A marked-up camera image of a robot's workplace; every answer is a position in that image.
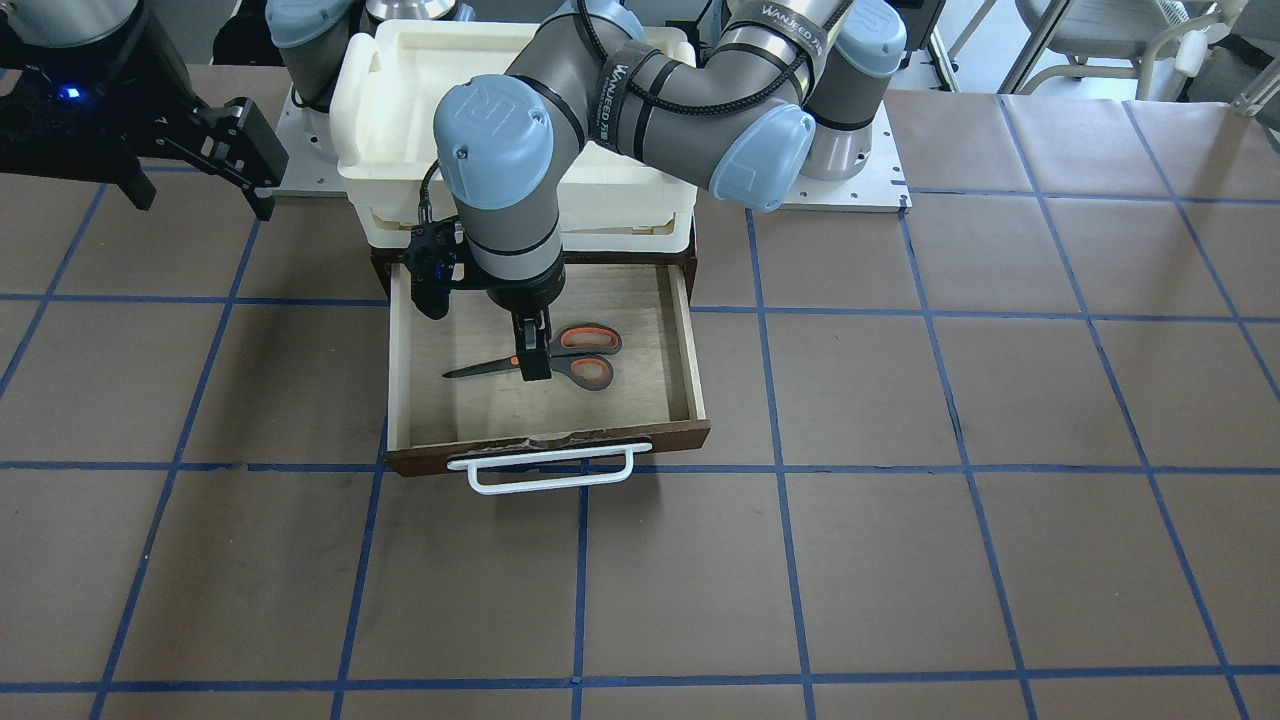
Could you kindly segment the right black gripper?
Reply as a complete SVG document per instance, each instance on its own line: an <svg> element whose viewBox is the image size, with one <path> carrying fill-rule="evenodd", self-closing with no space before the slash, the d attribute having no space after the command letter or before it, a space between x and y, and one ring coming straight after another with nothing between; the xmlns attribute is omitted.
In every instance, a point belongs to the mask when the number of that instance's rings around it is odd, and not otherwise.
<svg viewBox="0 0 1280 720"><path fill-rule="evenodd" d="M1 167L10 174L115 184L141 211L157 190L146 158L232 182L269 222L289 160L248 97L215 108L159 20L4 20Z"/></svg>

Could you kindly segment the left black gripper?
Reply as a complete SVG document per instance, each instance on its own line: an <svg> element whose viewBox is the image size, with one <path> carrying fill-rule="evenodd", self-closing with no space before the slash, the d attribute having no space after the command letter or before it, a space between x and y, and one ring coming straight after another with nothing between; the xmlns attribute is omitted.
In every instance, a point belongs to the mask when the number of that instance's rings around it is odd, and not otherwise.
<svg viewBox="0 0 1280 720"><path fill-rule="evenodd" d="M520 279L502 279L480 266L479 243L458 220L420 224L410 232L402 264L410 274L410 297L433 320L449 310L452 291L484 291L511 313L515 359L524 380L547 380L550 369L550 305L564 288L564 254L550 266Z"/></svg>

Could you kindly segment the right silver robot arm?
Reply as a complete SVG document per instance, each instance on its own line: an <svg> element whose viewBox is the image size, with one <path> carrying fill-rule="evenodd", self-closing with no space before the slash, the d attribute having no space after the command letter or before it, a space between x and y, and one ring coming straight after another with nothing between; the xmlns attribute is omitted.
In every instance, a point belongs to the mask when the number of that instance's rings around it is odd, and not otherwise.
<svg viewBox="0 0 1280 720"><path fill-rule="evenodd" d="M146 158L183 161L230 182L257 219L288 155L248 97L215 108L145 1L5 1L1 169L114 184L147 210Z"/></svg>

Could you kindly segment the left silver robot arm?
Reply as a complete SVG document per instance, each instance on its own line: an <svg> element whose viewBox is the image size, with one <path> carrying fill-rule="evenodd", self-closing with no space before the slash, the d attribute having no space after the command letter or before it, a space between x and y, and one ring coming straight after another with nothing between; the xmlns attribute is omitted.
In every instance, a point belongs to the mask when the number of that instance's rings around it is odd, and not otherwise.
<svg viewBox="0 0 1280 720"><path fill-rule="evenodd" d="M524 379L552 375L550 305L564 287L561 181L588 143L756 211L797 178L847 181L908 45L884 1L731 1L701 67L646 41L618 1L567 1L500 74L451 88L434 113L439 176L404 254L431 319L480 290L512 320Z"/></svg>

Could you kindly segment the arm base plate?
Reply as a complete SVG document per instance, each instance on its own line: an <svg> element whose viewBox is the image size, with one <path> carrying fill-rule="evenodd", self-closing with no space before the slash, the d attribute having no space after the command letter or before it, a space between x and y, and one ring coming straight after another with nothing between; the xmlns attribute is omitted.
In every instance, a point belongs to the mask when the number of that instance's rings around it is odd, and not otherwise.
<svg viewBox="0 0 1280 720"><path fill-rule="evenodd" d="M870 126L870 151L847 179L799 176L781 208L813 211L906 211L913 206L886 105Z"/></svg>
<svg viewBox="0 0 1280 720"><path fill-rule="evenodd" d="M332 138L330 117L301 105L291 86L276 123L276 137L289 155L284 178L275 187L278 197L346 196L337 169L337 149Z"/></svg>

